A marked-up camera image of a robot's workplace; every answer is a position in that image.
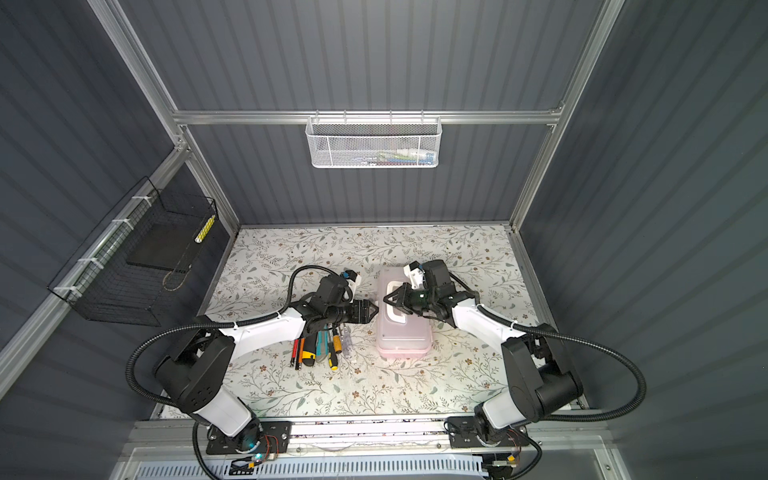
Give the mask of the pink tool box base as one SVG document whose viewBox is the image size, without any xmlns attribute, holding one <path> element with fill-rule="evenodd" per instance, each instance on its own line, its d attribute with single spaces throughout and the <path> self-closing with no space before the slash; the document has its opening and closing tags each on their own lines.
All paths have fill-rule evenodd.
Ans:
<svg viewBox="0 0 768 480">
<path fill-rule="evenodd" d="M 377 329 L 376 349 L 384 359 L 422 358 L 431 351 L 432 342 L 428 323 L 385 323 Z"/>
</svg>

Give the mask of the orange hex key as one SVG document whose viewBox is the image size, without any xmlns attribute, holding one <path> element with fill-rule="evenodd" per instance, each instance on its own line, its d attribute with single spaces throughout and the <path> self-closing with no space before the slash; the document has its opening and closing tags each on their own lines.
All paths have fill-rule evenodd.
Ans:
<svg viewBox="0 0 768 480">
<path fill-rule="evenodd" d="M 297 339 L 297 350 L 296 350 L 296 358 L 295 358 L 295 366 L 294 369 L 298 371 L 301 368 L 302 360 L 303 360 L 303 350 L 304 350 L 304 343 L 305 339 Z"/>
</svg>

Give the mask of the yellow black utility knife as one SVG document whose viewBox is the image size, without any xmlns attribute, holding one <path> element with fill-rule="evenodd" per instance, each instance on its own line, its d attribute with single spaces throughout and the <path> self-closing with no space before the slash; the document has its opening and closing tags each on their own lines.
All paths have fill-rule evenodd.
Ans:
<svg viewBox="0 0 768 480">
<path fill-rule="evenodd" d="M 308 335 L 302 339 L 301 343 L 301 364 L 306 367 L 312 367 L 316 363 L 317 357 L 317 334 Z"/>
</svg>

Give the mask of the red hex key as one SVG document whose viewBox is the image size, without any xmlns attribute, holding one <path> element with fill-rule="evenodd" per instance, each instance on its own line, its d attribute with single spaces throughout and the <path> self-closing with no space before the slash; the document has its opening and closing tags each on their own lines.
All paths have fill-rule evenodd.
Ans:
<svg viewBox="0 0 768 480">
<path fill-rule="evenodd" d="M 289 363 L 289 366 L 291 368 L 295 368 L 295 363 L 296 363 L 296 358 L 297 358 L 299 344 L 300 344 L 299 339 L 295 339 L 294 342 L 293 342 L 292 353 L 291 353 L 291 358 L 290 358 L 290 363 Z"/>
</svg>

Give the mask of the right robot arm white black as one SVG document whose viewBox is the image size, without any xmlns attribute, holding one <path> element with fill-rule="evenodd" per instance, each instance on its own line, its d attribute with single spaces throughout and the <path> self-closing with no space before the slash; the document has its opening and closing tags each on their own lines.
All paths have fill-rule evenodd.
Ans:
<svg viewBox="0 0 768 480">
<path fill-rule="evenodd" d="M 562 340 L 544 324 L 524 324 L 484 306 L 479 294 L 450 272 L 442 260 L 412 262 L 407 281 L 386 286 L 382 302 L 392 312 L 446 323 L 491 347 L 503 359 L 507 386 L 474 410 L 474 431 L 486 444 L 501 430 L 535 423 L 583 394 L 583 385 Z"/>
</svg>

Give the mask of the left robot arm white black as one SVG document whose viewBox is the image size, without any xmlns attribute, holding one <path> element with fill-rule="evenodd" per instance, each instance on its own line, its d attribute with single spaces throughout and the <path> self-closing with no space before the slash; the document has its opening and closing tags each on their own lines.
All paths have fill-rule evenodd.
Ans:
<svg viewBox="0 0 768 480">
<path fill-rule="evenodd" d="M 291 300 L 283 312 L 265 319 L 250 319 L 226 327 L 195 326 L 184 334 L 153 371 L 173 405 L 216 427 L 229 438 L 252 435 L 258 442 L 256 414 L 224 386 L 231 361 L 273 344 L 297 340 L 310 353 L 316 336 L 344 323 L 368 324 L 378 314 L 371 300 L 356 299 L 360 278 L 351 271 L 323 277 L 317 289 Z"/>
</svg>

